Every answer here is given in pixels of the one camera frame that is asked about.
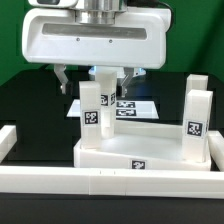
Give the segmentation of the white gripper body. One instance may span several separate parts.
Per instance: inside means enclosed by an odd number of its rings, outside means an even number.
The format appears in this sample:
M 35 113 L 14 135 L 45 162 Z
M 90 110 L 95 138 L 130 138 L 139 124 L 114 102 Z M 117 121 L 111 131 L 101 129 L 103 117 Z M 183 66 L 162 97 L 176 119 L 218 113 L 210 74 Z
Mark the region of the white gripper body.
M 170 23 L 168 9 L 130 7 L 113 25 L 90 25 L 73 10 L 35 8 L 24 18 L 22 53 L 31 63 L 159 69 Z

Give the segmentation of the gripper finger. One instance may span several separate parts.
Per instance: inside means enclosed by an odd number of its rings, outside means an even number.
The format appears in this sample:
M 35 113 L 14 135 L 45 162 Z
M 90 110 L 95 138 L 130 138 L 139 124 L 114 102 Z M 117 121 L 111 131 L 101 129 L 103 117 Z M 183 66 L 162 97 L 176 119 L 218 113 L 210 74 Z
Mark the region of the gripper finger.
M 72 91 L 72 83 L 65 74 L 66 66 L 63 64 L 54 65 L 54 73 L 61 83 L 61 92 L 65 95 L 70 95 Z
M 127 86 L 132 80 L 132 78 L 137 74 L 138 69 L 137 68 L 124 68 L 124 75 L 125 77 L 123 78 L 120 86 L 121 86 L 121 93 L 120 96 L 124 97 L 127 93 Z

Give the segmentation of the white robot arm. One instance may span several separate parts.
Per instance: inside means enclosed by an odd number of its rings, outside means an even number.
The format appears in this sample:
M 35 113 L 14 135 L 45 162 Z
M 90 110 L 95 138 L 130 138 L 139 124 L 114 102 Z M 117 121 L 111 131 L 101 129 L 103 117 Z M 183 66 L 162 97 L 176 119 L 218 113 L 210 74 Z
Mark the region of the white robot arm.
M 166 60 L 172 8 L 160 0 L 144 7 L 127 0 L 28 0 L 22 54 L 31 63 L 52 64 L 62 84 L 66 65 L 112 67 L 120 93 L 139 68 L 159 69 Z

